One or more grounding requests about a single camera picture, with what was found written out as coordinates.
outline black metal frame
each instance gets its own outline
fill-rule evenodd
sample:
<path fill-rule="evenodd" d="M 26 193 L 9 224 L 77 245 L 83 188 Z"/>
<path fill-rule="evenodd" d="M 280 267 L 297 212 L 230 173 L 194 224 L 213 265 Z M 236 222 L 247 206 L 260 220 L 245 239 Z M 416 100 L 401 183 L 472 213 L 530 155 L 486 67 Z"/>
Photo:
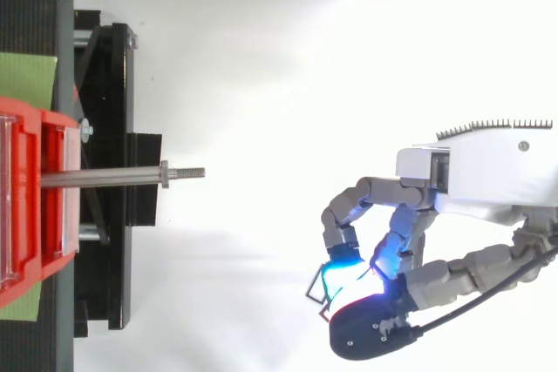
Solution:
<path fill-rule="evenodd" d="M 133 133 L 132 31 L 126 24 L 100 26 L 100 12 L 90 10 L 76 10 L 75 27 L 91 31 L 87 46 L 75 47 L 79 100 L 94 128 L 83 145 L 82 164 L 157 166 L 161 136 Z M 82 242 L 76 256 L 76 337 L 87 336 L 88 320 L 108 320 L 109 329 L 130 321 L 131 227 L 155 224 L 157 190 L 156 185 L 84 189 L 81 222 L 104 225 L 107 240 Z"/>

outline red box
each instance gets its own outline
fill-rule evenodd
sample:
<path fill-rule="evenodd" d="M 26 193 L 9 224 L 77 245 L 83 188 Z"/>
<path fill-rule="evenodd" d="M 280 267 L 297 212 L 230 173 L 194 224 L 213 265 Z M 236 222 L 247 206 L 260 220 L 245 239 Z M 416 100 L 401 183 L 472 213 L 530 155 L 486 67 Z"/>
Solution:
<path fill-rule="evenodd" d="M 73 119 L 0 98 L 0 308 L 78 250 L 79 189 L 41 190 L 41 172 L 78 170 Z"/>

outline black cable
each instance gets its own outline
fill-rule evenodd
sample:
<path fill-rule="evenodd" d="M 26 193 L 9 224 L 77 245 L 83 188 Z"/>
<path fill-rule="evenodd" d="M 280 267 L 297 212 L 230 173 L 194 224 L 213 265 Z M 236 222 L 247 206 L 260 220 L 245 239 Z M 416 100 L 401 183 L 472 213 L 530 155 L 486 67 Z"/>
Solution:
<path fill-rule="evenodd" d="M 510 285 L 514 284 L 518 281 L 524 274 L 528 273 L 531 269 L 539 266 L 540 264 L 544 263 L 545 261 L 552 259 L 554 256 L 558 254 L 558 247 L 553 248 L 552 250 L 548 250 L 546 253 L 540 254 L 536 259 L 533 259 L 527 262 L 525 265 L 521 266 L 517 271 L 510 274 L 506 279 L 502 282 L 498 283 L 494 287 L 488 289 L 483 295 L 475 298 L 474 300 L 468 302 L 463 307 L 459 307 L 453 310 L 451 313 L 442 315 L 438 319 L 431 321 L 424 326 L 417 326 L 413 328 L 413 331 L 417 333 L 417 335 L 422 335 L 430 330 L 434 330 L 436 327 L 441 326 L 442 324 L 446 324 L 447 322 L 453 320 L 454 318 L 459 317 L 460 315 L 466 313 L 467 311 L 472 310 L 475 307 L 478 307 L 483 302 L 487 301 L 488 299 L 495 296 L 500 291 L 505 290 Z"/>

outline metal rod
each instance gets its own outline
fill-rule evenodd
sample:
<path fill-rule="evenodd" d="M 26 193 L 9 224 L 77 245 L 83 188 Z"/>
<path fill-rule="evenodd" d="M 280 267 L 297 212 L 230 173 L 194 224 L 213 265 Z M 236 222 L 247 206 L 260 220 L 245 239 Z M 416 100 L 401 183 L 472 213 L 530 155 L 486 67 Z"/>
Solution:
<path fill-rule="evenodd" d="M 95 224 L 79 224 L 79 241 L 100 241 L 99 230 Z"/>
<path fill-rule="evenodd" d="M 73 46 L 85 48 L 89 43 L 91 34 L 90 30 L 75 30 L 73 32 Z"/>
<path fill-rule="evenodd" d="M 172 179 L 205 178 L 206 169 L 169 169 L 168 162 L 161 166 L 126 167 L 116 169 L 71 170 L 43 173 L 41 187 L 104 187 L 154 185 L 168 187 Z"/>

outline threaded rod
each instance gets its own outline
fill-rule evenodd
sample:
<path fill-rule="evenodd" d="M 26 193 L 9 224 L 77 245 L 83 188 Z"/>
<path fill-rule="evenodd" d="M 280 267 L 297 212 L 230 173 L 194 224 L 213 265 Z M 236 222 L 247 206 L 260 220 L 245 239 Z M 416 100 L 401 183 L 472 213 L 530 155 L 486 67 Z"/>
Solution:
<path fill-rule="evenodd" d="M 73 170 L 51 172 L 42 175 L 42 187 L 103 187 L 103 186 L 134 186 L 154 185 L 161 183 L 168 187 L 172 179 L 205 178 L 203 167 L 169 169 L 168 162 L 161 166 L 127 167 L 117 169 Z"/>

